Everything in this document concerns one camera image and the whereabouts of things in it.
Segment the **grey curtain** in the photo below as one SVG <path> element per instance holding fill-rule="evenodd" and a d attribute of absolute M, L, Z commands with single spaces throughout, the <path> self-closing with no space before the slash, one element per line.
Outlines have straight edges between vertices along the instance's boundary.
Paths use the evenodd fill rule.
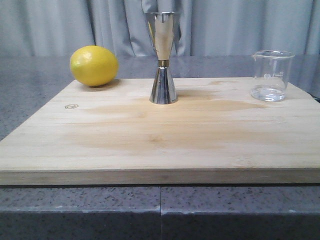
<path fill-rule="evenodd" d="M 3 0 L 3 57 L 62 57 L 88 45 L 154 55 L 145 13 L 178 12 L 174 56 L 320 52 L 317 0 Z"/>

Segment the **steel double jigger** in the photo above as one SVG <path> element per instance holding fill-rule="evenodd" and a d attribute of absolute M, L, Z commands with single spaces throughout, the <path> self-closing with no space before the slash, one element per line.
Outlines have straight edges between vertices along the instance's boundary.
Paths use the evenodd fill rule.
<path fill-rule="evenodd" d="M 178 32 L 179 13 L 147 12 L 145 18 L 158 64 L 149 100 L 158 105 L 172 104 L 178 100 L 170 56 Z"/>

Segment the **yellow lemon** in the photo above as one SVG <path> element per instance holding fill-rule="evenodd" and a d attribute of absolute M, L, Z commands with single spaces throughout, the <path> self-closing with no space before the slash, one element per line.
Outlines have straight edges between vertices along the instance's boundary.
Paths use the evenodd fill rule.
<path fill-rule="evenodd" d="M 69 67 L 77 81 L 86 86 L 97 87 L 116 77 L 119 62 L 110 50 L 98 45 L 88 45 L 71 55 Z"/>

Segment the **clear glass beaker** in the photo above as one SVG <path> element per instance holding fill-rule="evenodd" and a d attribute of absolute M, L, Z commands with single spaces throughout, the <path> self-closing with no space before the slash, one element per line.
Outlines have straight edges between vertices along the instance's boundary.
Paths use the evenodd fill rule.
<path fill-rule="evenodd" d="M 260 50 L 253 54 L 254 82 L 250 94 L 265 102 L 280 102 L 286 90 L 295 55 L 288 51 Z"/>

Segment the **light wooden cutting board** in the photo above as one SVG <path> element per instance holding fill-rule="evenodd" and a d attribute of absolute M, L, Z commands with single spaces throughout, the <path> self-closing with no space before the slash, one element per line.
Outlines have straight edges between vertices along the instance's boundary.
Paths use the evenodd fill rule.
<path fill-rule="evenodd" d="M 251 77 L 70 83 L 0 143 L 2 185 L 299 184 L 320 181 L 320 105 L 250 96 Z"/>

